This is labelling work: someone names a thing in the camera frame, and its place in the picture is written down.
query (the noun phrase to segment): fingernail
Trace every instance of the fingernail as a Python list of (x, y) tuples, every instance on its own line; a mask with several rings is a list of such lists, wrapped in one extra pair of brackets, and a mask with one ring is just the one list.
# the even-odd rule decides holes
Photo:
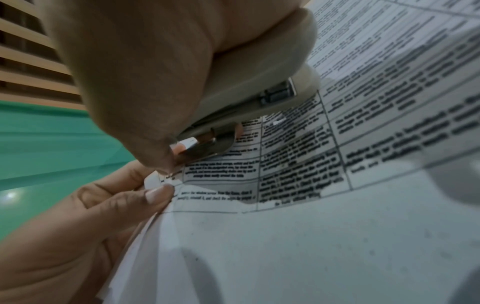
[(149, 205), (156, 205), (165, 202), (168, 203), (174, 191), (174, 187), (169, 184), (152, 189), (145, 194), (146, 202)]

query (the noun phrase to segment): white stapler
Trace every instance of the white stapler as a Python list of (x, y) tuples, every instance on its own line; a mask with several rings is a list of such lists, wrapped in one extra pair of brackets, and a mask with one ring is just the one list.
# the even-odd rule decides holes
[(236, 125), (298, 106), (313, 96), (319, 76), (306, 64), (317, 39), (313, 14), (298, 9), (255, 41), (214, 59), (202, 100), (177, 140), (202, 138), (182, 163), (227, 152)]

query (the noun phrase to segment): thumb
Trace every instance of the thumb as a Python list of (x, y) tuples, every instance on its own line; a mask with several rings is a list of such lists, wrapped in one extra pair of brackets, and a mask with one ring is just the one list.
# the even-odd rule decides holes
[(122, 230), (138, 225), (158, 212), (172, 200), (174, 187), (164, 185), (153, 190), (118, 193), (88, 209), (83, 221), (87, 238), (104, 240)]

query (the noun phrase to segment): paper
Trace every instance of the paper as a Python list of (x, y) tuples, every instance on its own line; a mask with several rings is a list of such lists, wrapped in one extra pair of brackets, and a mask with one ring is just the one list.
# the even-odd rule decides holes
[(158, 303), (182, 284), (169, 301), (479, 302), (480, 3), (309, 8), (320, 91), (167, 181), (176, 196), (142, 258), (156, 265), (149, 292)]

